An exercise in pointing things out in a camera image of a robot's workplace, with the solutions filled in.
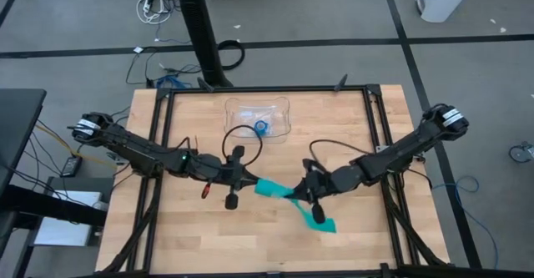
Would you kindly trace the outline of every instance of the wooden tabletop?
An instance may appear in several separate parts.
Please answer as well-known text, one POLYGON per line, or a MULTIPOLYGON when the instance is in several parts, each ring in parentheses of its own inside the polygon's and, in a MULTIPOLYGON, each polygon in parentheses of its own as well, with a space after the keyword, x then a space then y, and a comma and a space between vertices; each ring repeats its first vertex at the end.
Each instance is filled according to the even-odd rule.
MULTIPOLYGON (((411 117, 402 87, 381 87, 396 141, 413 130, 411 117)), ((128 130, 149 136, 155 94, 155 90, 135 92, 128 130)), ((290 101, 292 130, 283 144, 266 144, 262 155, 248 167, 250 172, 294 187, 305 174, 302 159, 310 157, 308 145, 314 139, 335 139, 364 150, 373 149, 361 91, 176 95, 169 147, 178 145, 186 136, 194 139, 196 135, 200 152, 222 159, 224 103, 231 98, 278 97, 290 101)), ((161 141, 165 106, 163 101, 157 141, 161 141)), ((227 151, 233 145, 230 140, 227 151)), ((243 160, 252 158, 257 148, 255 144, 245 145, 243 160)), ((331 170, 359 155, 335 144, 317 144, 316 152, 321 163, 331 170)), ((424 173, 422 164, 414 163, 411 168, 424 173)), ((118 175, 116 182, 128 174, 127 169, 118 175)), ((414 228, 438 257, 448 260, 427 182, 410 172, 406 172, 405 178, 406 200, 414 228)), ((128 239, 139 186, 140 178, 133 176, 114 190, 97 270, 108 265, 128 239)), ((202 200, 203 187, 191 179, 164 176, 151 273, 367 270, 377 269, 383 262, 395 267, 378 184, 361 185, 355 191, 321 201, 327 216, 335 219, 338 230, 335 234, 308 229, 298 210, 287 200, 261 197, 253 188, 246 188, 239 192, 238 209, 226 210, 224 197, 228 187, 212 185, 208 198, 202 200)), ((400 238, 405 239, 402 229, 400 238)), ((140 241, 140 248, 144 248, 144 241, 145 238, 140 241)), ((402 246, 405 260, 409 260, 404 241, 402 246)), ((138 267, 143 253, 139 250, 138 267)))

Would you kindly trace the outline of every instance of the blue tape roll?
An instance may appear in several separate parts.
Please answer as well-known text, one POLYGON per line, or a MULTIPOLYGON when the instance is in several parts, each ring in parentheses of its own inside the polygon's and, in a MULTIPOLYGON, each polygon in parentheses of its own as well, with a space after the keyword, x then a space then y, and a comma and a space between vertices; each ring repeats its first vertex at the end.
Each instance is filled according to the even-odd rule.
POLYGON ((258 120, 254 124, 254 130, 256 130, 256 132, 258 132, 259 136, 264 136, 265 134, 267 134, 268 128, 269 128, 269 124, 267 124, 263 120, 258 120))

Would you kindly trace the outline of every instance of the clear plastic container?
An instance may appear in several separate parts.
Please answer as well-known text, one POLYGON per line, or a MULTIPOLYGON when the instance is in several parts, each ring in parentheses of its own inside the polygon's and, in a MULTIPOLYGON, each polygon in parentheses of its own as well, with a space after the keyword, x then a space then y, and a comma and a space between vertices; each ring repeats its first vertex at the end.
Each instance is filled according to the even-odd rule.
MULTIPOLYGON (((264 143, 281 144, 291 132, 290 101, 277 99, 236 99, 226 101, 224 131, 246 124, 255 128, 264 143)), ((236 129, 229 137, 234 144, 256 144, 258 138, 250 129, 236 129)))

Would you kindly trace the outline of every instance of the white cable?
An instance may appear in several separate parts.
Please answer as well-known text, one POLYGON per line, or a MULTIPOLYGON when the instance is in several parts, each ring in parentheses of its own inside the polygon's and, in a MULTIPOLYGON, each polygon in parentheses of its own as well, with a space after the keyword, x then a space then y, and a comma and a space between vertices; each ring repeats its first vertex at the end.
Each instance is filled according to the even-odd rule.
POLYGON ((142 23, 147 24, 161 24, 169 20, 171 15, 171 10, 166 10, 164 6, 164 0, 159 0, 159 12, 154 13, 153 15, 149 15, 151 5, 148 3, 149 0, 138 0, 135 4, 135 12, 137 13, 137 17, 142 23), (143 16, 144 19, 141 18, 141 14, 139 13, 139 5, 144 1, 144 5, 142 7, 143 9, 143 16), (167 15, 164 19, 161 19, 158 21, 158 18, 162 17, 161 15, 167 15))

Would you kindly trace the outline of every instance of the teal cloth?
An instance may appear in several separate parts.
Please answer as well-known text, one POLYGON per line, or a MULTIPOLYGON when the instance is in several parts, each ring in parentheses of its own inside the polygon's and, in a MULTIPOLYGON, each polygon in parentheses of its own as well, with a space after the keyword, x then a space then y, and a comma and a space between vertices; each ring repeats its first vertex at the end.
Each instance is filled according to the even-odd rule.
MULTIPOLYGON (((254 188, 254 192, 258 195, 263 195, 272 198, 283 198, 286 195, 293 193, 293 190, 281 184, 267 179, 260 179, 254 188)), ((335 233, 335 222, 331 218, 326 218, 323 224, 315 223, 314 216, 308 210, 305 210, 298 200, 290 200, 291 203, 300 211, 306 225, 312 230, 335 233)))

